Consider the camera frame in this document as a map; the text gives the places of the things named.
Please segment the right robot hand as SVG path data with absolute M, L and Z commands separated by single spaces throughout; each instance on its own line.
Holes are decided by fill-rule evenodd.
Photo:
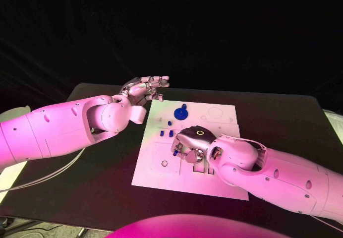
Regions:
M 208 150 L 216 136 L 200 126 L 185 128 L 176 135 L 172 143 L 172 154 L 187 163 L 198 164 L 206 159 Z

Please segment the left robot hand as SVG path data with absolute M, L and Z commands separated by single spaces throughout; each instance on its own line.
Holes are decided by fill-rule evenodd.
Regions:
M 164 99 L 157 88 L 170 86 L 169 79 L 169 76 L 136 77 L 124 84 L 118 94 L 128 99 L 133 106 L 143 106 L 151 100 L 162 102 Z

